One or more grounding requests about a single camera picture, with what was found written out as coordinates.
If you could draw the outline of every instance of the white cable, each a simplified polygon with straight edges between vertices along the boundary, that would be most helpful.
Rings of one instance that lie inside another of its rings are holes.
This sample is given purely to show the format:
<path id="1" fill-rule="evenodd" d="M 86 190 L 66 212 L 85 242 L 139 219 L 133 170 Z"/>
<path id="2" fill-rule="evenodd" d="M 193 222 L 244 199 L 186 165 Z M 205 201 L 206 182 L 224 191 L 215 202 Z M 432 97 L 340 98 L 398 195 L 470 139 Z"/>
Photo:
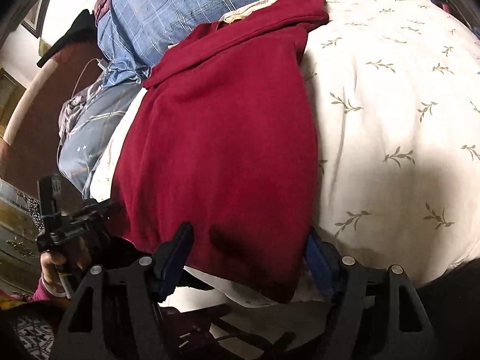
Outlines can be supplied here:
<path id="1" fill-rule="evenodd" d="M 87 64 L 85 65 L 85 67 L 83 68 L 82 70 L 82 73 L 80 73 L 80 77 L 78 78 L 77 80 L 77 83 L 75 84 L 75 88 L 73 89 L 73 92 L 71 93 L 71 96 L 70 97 L 73 97 L 75 95 L 75 91 L 77 90 L 77 86 L 78 86 L 78 83 L 80 82 L 80 79 L 82 78 L 83 74 L 85 73 L 85 70 L 87 69 L 87 66 L 90 64 L 90 62 L 92 61 L 97 61 L 97 62 L 100 62 L 100 60 L 98 58 L 92 58 L 90 61 L 87 62 Z"/>

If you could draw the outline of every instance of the picture frame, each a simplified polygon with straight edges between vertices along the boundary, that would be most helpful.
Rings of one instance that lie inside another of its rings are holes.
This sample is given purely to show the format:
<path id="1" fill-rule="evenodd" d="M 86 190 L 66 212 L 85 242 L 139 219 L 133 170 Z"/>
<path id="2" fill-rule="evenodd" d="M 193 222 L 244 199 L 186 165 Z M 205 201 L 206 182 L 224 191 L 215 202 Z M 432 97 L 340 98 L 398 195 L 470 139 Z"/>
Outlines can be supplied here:
<path id="1" fill-rule="evenodd" d="M 39 38 L 42 35 L 43 23 L 49 3 L 50 0 L 38 0 L 22 20 L 22 26 L 35 38 Z"/>

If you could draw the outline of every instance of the metal bolt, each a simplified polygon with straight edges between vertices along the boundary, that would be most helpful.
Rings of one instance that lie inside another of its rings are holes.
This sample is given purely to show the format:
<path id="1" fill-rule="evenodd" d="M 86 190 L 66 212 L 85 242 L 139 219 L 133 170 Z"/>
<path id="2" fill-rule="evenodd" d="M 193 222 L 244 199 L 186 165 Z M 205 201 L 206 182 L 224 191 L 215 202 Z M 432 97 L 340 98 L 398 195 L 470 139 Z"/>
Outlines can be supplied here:
<path id="1" fill-rule="evenodd" d="M 392 265 L 392 272 L 396 275 L 401 275 L 403 273 L 403 268 L 399 265 Z"/>
<path id="2" fill-rule="evenodd" d="M 102 267 L 99 266 L 99 265 L 94 265 L 91 269 L 90 269 L 90 273 L 92 275 L 97 275 L 99 274 L 100 272 L 102 272 Z"/>
<path id="3" fill-rule="evenodd" d="M 344 263 L 346 266 L 352 266 L 353 264 L 355 264 L 355 259 L 350 256 L 343 256 L 342 263 Z"/>
<path id="4" fill-rule="evenodd" d="M 152 263 L 152 258 L 150 256 L 143 256 L 140 260 L 138 260 L 138 264 L 141 266 L 149 266 Z"/>

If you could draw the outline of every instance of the bed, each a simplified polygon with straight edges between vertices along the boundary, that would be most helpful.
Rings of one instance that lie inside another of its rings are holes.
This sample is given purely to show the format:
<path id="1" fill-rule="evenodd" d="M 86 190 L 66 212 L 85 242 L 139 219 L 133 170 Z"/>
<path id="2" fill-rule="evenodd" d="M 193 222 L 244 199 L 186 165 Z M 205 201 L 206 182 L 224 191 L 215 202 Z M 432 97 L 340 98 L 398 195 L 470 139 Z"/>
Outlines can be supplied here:
<path id="1" fill-rule="evenodd" d="M 400 264 L 417 285 L 426 283 L 479 255 L 478 39 L 430 0 L 327 6 L 331 21 L 310 33 L 301 64 L 320 143 L 313 223 L 342 254 L 372 267 Z M 110 196 L 144 94 L 100 160 L 91 185 L 98 200 Z M 226 292 L 238 299 L 242 290 Z"/>

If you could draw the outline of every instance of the red blanket fold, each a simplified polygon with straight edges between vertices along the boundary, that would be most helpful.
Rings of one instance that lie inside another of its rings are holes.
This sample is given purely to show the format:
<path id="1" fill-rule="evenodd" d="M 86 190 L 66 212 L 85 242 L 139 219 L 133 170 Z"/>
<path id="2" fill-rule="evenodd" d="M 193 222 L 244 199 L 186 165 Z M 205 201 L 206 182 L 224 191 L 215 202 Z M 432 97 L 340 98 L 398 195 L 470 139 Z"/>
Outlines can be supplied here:
<path id="1" fill-rule="evenodd" d="M 313 116 L 298 63 L 325 0 L 279 0 L 199 25 L 145 82 L 123 144 L 111 232 L 144 251 L 195 228 L 188 265 L 288 302 L 317 187 Z"/>

